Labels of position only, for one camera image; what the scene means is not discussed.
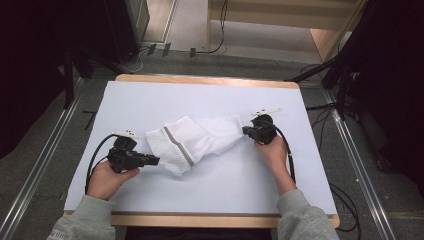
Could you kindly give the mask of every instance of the white board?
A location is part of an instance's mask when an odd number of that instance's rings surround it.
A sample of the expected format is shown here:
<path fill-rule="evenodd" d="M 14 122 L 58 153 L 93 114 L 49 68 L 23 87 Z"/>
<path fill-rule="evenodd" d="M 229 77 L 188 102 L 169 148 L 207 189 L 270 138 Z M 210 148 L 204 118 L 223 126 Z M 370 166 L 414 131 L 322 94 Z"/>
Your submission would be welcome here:
<path fill-rule="evenodd" d="M 311 205 L 337 214 L 299 89 L 114 81 L 106 87 L 65 210 L 78 206 L 91 156 L 113 130 L 135 132 L 141 138 L 134 150 L 151 153 L 144 133 L 166 122 L 239 114 L 245 126 L 252 126 L 251 114 L 262 108 L 281 108 L 271 116 L 290 144 L 298 188 Z M 104 144 L 96 162 L 113 141 Z M 248 137 L 219 157 L 202 158 L 182 177 L 146 166 L 111 199 L 120 212 L 225 214 L 278 214 L 277 200 L 273 177 Z"/>

